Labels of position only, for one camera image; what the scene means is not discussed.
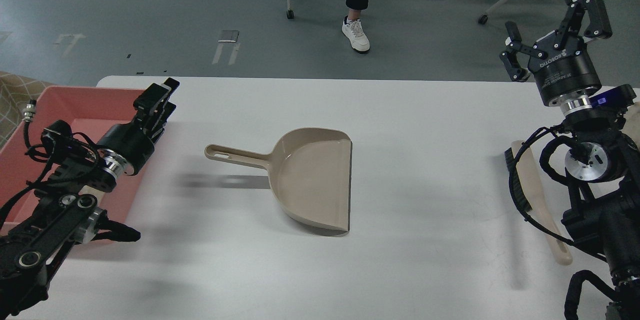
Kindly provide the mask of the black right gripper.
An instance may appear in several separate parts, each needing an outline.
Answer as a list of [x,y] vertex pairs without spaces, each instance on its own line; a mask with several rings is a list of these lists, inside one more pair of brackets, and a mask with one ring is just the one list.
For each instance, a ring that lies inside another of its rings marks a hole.
[[[531,74],[534,76],[542,103],[548,107],[558,106],[558,98],[562,96],[590,96],[601,89],[585,43],[613,35],[604,0],[565,0],[565,3],[567,12],[558,30],[539,38],[534,47],[522,42],[516,22],[505,22],[506,46],[499,55],[511,81],[525,82]],[[518,54],[530,56],[531,74],[521,66]]]

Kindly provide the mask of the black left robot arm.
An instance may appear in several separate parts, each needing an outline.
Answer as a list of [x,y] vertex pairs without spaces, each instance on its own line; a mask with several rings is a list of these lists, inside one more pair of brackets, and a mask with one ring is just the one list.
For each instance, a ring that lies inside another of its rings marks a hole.
[[132,120],[113,125],[98,142],[58,119],[42,129],[40,143],[31,144],[37,101],[28,101],[22,111],[25,155],[43,168],[1,207],[4,223],[25,195],[33,192],[38,199],[32,214],[1,237],[2,319],[48,299],[50,282],[75,245],[140,239],[135,229],[110,220],[98,197],[82,189],[110,193],[121,175],[139,174],[176,108],[169,99],[178,87],[171,77],[151,84],[133,101]]

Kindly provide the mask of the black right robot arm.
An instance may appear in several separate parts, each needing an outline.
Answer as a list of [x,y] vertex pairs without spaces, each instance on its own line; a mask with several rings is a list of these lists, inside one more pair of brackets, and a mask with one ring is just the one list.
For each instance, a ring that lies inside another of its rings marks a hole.
[[[522,42],[518,26],[505,23],[506,47],[500,57],[512,81],[533,76],[542,103],[557,106],[563,121],[540,127],[518,147],[506,152],[509,191],[526,222],[554,240],[608,264],[612,286],[593,272],[575,273],[567,289],[564,317],[578,319],[583,283],[609,299],[607,320],[639,318],[639,147],[622,130],[636,92],[621,85],[602,92],[588,54],[587,41],[612,35],[603,0],[564,0],[567,12],[557,29],[534,45]],[[526,187],[523,157],[546,134],[539,165],[553,181],[567,188],[570,207],[562,216],[568,238],[551,229],[553,220],[535,220],[541,212],[534,191]]]

